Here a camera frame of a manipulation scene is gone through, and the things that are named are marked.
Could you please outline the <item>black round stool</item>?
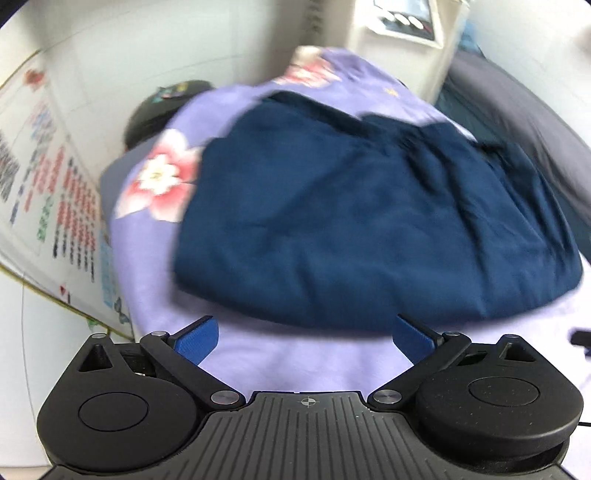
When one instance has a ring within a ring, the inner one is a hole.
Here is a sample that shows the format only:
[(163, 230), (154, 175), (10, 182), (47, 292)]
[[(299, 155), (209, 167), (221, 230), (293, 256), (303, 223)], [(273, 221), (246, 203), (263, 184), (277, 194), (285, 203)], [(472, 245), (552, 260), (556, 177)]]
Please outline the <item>black round stool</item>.
[(127, 121), (123, 133), (125, 149), (131, 150), (161, 132), (177, 111), (193, 97), (213, 89), (211, 82), (204, 80), (188, 80), (158, 87), (135, 108)]

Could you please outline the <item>grey blanket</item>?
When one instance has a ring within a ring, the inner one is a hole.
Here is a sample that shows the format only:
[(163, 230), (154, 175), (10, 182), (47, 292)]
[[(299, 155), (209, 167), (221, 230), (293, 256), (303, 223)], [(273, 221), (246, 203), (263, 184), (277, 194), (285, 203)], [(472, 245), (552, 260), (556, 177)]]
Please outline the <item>grey blanket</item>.
[(590, 220), (590, 146), (505, 70), (475, 53), (456, 53), (438, 108), (481, 140), (518, 144), (579, 216)]

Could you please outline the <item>wall poster with text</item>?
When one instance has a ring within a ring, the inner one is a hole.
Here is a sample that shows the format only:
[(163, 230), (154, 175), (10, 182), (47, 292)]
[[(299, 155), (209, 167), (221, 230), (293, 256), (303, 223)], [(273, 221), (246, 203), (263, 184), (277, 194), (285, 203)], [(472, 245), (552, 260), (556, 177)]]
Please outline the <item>wall poster with text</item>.
[(1, 254), (36, 290), (133, 336), (100, 194), (70, 139), (39, 51), (1, 86)]

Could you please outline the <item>lavender floral bed sheet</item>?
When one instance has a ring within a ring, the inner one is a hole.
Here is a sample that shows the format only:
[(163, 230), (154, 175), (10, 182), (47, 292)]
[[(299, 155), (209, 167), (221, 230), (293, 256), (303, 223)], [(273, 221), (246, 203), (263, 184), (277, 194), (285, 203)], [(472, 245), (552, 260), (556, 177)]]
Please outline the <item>lavender floral bed sheet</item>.
[(201, 316), (214, 317), (219, 342), (202, 366), (242, 394), (370, 393), (409, 367), (390, 334), (322, 332), (250, 318), (183, 293), (172, 279), (177, 230), (200, 149), (277, 91), (293, 91), (349, 114), (378, 113), (418, 125), (443, 119), (400, 81), (338, 48), (298, 48), (279, 78), (195, 96), (160, 136), (128, 154), (133, 168), (118, 197), (105, 205), (119, 284), (137, 336), (172, 333)]

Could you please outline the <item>white appliance with control panel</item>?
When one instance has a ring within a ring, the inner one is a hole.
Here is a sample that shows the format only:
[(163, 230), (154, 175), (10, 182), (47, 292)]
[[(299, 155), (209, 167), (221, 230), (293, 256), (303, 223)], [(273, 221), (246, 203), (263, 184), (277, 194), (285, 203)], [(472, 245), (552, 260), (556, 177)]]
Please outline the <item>white appliance with control panel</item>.
[(470, 6), (469, 1), (308, 1), (301, 44), (347, 49), (434, 103)]

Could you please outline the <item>navy blue padded jacket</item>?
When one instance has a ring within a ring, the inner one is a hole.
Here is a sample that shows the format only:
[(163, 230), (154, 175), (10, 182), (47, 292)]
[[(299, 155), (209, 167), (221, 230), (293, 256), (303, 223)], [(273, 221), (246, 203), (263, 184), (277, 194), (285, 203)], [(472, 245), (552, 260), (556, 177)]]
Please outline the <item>navy blue padded jacket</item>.
[(173, 272), (250, 317), (390, 331), (534, 310), (583, 267), (519, 147), (280, 92), (204, 149)]

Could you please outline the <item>teal bed cover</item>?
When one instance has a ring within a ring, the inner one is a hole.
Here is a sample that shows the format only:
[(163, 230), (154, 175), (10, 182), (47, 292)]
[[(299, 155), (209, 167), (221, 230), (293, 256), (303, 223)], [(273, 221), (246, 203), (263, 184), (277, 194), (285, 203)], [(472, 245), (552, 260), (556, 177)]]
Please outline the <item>teal bed cover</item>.
[(461, 34), (458, 49), (484, 58), (485, 55), (477, 41), (476, 27), (467, 21)]

